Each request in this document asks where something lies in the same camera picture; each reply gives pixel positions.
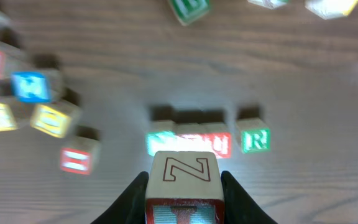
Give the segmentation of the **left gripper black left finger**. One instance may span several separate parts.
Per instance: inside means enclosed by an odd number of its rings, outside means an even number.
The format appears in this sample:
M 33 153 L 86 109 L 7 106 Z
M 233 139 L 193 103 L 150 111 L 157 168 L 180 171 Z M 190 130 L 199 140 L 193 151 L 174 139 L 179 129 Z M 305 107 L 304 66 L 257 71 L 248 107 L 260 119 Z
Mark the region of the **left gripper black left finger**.
M 146 171 L 140 172 L 120 196 L 91 224 L 146 224 L 145 191 L 149 181 Z

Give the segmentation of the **red E block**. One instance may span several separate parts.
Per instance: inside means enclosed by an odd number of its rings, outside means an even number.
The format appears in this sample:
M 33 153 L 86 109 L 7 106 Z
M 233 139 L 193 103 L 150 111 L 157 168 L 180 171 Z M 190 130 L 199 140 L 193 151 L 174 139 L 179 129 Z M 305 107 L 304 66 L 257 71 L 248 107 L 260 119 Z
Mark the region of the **red E block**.
M 206 127 L 198 123 L 178 124 L 176 126 L 176 145 L 175 150 L 203 152 L 206 150 L 206 144 L 203 134 L 206 133 Z

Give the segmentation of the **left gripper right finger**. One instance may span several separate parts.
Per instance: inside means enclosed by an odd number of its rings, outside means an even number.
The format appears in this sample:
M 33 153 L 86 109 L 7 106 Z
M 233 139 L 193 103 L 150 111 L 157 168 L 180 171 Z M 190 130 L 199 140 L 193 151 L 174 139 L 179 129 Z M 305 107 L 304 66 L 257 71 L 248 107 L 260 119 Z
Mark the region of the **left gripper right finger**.
M 222 171 L 224 224 L 277 224 L 244 190 L 229 171 Z

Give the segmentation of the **green N block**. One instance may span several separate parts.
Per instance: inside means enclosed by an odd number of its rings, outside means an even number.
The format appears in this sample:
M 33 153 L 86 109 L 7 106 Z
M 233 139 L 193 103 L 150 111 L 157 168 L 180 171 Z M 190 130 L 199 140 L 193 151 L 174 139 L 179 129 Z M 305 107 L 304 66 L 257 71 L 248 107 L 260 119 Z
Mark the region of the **green N block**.
M 145 137 L 147 154 L 154 156 L 159 151 L 172 151 L 177 143 L 175 127 L 172 120 L 153 121 Z

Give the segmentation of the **red U block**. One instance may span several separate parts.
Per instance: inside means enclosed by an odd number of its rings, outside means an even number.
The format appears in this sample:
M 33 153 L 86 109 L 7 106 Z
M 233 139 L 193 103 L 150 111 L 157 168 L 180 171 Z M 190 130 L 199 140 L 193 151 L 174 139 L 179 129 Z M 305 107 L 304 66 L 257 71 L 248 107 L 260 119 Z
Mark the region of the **red U block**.
M 206 150 L 215 154 L 218 159 L 229 159 L 232 155 L 232 134 L 225 123 L 205 123 L 203 141 Z

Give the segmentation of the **green R block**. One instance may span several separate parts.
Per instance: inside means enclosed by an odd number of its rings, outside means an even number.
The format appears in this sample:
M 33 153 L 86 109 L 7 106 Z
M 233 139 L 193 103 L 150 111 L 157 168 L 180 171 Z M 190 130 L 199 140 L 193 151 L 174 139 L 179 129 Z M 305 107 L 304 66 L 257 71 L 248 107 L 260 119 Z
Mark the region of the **green R block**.
M 270 150 L 270 128 L 260 118 L 240 119 L 236 125 L 242 153 Z

